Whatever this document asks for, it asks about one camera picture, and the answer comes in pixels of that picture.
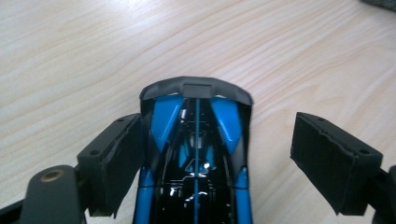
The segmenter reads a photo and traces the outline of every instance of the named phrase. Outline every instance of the blue panel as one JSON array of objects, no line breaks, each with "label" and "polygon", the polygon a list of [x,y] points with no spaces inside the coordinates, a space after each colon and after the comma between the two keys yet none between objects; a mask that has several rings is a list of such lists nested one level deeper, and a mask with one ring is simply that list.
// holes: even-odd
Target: blue panel
[{"label": "blue panel", "polygon": [[238,212],[238,223],[252,223],[250,197],[248,192],[248,168],[244,167],[238,175],[235,186],[236,209]]},{"label": "blue panel", "polygon": [[252,223],[250,197],[248,189],[236,189],[236,209],[238,212],[238,223],[249,224]]},{"label": "blue panel", "polygon": [[154,186],[154,178],[152,177],[151,169],[146,164],[142,165],[142,167],[140,168],[139,186]]},{"label": "blue panel", "polygon": [[134,224],[148,224],[151,198],[154,187],[137,190],[136,209],[134,210]]},{"label": "blue panel", "polygon": [[240,189],[248,188],[248,168],[244,167],[239,172],[238,178],[236,179],[235,187]]},{"label": "blue panel", "polygon": [[242,133],[238,104],[235,101],[219,97],[212,98],[210,104],[212,104],[228,151],[233,154]]},{"label": "blue panel", "polygon": [[166,95],[155,100],[151,120],[151,133],[160,152],[163,152],[163,146],[172,130],[182,104],[183,97],[180,95]]},{"label": "blue panel", "polygon": [[147,165],[143,165],[140,169],[139,188],[137,190],[136,208],[134,210],[135,224],[149,223],[151,198],[154,191],[153,185],[154,180],[152,177],[152,172]]}]

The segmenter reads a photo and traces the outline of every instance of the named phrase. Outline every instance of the wooden table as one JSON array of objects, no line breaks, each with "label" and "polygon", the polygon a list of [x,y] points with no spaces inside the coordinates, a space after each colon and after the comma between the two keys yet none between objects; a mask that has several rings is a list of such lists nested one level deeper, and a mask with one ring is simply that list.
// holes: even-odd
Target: wooden table
[{"label": "wooden table", "polygon": [[[337,217],[289,158],[297,111],[337,124],[396,164],[396,13],[336,1],[1,1],[0,207],[31,176],[139,112],[155,81],[216,77],[255,100],[249,169],[255,223]],[[119,216],[131,223],[133,185]]]}]

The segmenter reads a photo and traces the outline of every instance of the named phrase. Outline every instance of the light wood tabletop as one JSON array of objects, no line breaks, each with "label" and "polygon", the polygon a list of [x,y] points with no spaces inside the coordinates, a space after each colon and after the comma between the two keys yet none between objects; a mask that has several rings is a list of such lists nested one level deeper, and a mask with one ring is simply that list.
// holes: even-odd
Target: light wood tabletop
[{"label": "light wood tabletop", "polygon": [[[359,0],[0,1],[0,207],[29,179],[139,112],[153,82],[216,77],[254,98],[255,223],[371,223],[337,216],[290,159],[298,111],[396,164],[396,13]],[[136,183],[117,219],[131,223]]]}]

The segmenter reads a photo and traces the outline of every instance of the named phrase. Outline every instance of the blue and black toy car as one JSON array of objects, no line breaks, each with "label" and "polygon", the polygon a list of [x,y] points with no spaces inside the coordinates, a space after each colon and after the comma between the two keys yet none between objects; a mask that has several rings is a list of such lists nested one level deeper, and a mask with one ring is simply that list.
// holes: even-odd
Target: blue and black toy car
[{"label": "blue and black toy car", "polygon": [[250,95],[209,77],[177,77],[140,94],[145,161],[134,223],[251,223]]}]

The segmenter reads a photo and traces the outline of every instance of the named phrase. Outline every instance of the screw hole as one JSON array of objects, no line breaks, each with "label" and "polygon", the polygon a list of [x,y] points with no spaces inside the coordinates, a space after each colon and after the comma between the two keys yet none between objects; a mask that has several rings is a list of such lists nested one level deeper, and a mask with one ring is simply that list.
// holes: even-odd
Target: screw hole
[{"label": "screw hole", "polygon": [[41,182],[50,182],[56,179],[59,179],[61,176],[64,175],[63,170],[52,170],[48,171],[45,174],[43,174],[40,178]]},{"label": "screw hole", "polygon": [[99,151],[96,150],[96,149],[94,149],[94,150],[92,150],[92,151],[90,152],[90,155],[91,155],[91,156],[96,156],[97,154],[99,154]]},{"label": "screw hole", "polygon": [[366,149],[359,149],[359,153],[364,154],[364,155],[370,154],[370,152],[367,151]]}]

